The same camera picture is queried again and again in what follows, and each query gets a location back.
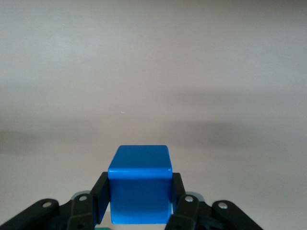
cube front face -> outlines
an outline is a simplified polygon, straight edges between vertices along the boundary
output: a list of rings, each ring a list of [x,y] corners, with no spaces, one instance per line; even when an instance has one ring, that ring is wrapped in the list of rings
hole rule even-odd
[[[108,169],[112,223],[167,223],[172,177],[167,146],[120,146]]]

white table surface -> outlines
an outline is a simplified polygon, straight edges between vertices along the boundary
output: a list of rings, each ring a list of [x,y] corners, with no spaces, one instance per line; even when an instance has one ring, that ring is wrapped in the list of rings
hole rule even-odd
[[[2,1],[0,224],[165,144],[208,204],[304,230],[306,88],[306,1]]]

screw head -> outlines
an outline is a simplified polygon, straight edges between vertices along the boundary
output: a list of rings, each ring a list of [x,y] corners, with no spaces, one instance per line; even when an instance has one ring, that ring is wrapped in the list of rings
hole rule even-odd
[[[191,197],[190,195],[188,195],[188,196],[186,196],[185,198],[184,198],[187,202],[193,202],[193,197]]]
[[[49,206],[51,206],[51,205],[52,205],[51,202],[46,202],[46,203],[43,204],[43,207],[49,207]]]
[[[221,209],[228,209],[228,205],[225,204],[224,202],[218,203],[218,206],[219,206],[219,208],[221,208]]]
[[[86,200],[86,199],[87,199],[87,196],[85,196],[85,195],[79,197],[79,200],[80,200],[80,201],[84,201],[84,200]]]

metal screw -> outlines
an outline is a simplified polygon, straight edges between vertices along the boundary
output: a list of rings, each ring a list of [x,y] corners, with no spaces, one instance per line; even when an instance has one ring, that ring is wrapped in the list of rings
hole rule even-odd
[[[225,204],[224,202],[220,202],[220,203],[218,204],[218,206],[219,206],[221,209],[228,209],[228,205]]]
[[[185,200],[187,201],[187,202],[193,202],[193,197],[191,197],[190,195],[188,195],[188,196],[186,196],[186,198],[185,198]]]
[[[87,196],[85,196],[85,195],[79,197],[79,200],[80,200],[80,201],[84,201],[84,200],[86,200],[86,199],[87,199]]]
[[[46,202],[46,203],[43,204],[43,207],[49,207],[49,206],[51,206],[51,205],[52,205],[51,202]]]

blue cube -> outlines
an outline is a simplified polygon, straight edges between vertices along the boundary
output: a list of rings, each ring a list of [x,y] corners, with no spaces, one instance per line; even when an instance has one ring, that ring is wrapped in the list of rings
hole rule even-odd
[[[120,146],[108,178],[113,224],[167,223],[173,178],[167,146]]]

